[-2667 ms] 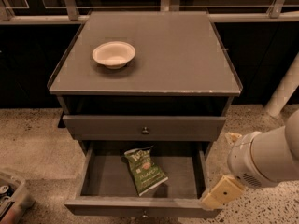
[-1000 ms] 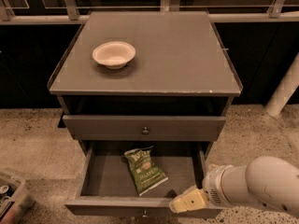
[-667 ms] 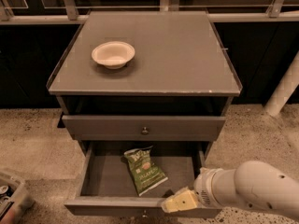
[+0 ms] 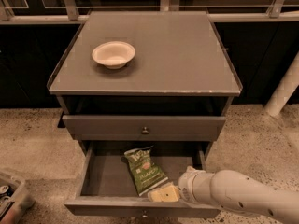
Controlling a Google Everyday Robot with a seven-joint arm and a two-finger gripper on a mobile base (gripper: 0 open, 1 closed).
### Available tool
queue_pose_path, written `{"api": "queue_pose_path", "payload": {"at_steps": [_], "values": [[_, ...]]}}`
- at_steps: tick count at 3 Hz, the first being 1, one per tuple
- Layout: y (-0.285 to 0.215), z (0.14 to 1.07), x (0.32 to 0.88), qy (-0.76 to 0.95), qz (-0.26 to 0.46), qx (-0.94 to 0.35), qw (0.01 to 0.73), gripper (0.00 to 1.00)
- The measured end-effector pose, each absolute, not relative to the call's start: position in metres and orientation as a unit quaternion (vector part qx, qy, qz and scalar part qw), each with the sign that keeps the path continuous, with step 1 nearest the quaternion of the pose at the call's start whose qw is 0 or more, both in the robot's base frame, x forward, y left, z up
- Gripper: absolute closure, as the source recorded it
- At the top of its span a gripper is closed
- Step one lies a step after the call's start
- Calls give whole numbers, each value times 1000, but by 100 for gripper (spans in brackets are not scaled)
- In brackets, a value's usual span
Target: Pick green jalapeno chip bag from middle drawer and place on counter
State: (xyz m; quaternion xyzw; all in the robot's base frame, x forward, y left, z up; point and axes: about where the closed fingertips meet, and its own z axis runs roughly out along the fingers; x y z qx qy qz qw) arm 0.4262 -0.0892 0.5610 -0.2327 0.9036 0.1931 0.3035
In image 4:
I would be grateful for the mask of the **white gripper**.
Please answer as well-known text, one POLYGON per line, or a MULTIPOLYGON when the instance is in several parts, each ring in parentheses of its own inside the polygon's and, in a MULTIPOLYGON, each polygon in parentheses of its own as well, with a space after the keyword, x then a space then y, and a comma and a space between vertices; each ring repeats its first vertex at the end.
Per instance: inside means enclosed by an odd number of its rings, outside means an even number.
POLYGON ((217 207, 217 202, 212 198, 210 182, 213 173, 197 170, 188 166, 178 180, 178 187, 173 184, 164 185, 148 193, 152 202, 177 202, 179 198, 190 207, 205 204, 217 207))

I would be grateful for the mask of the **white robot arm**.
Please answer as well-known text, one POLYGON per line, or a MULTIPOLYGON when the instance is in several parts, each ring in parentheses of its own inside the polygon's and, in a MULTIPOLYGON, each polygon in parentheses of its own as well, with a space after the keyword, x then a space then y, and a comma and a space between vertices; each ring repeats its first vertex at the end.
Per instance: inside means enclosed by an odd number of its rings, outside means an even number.
POLYGON ((183 201, 189 207, 200 204, 239 215, 266 216, 282 224, 299 224, 299 192, 267 186, 237 171, 208 173, 191 166, 179 178, 148 193, 155 203, 183 201))

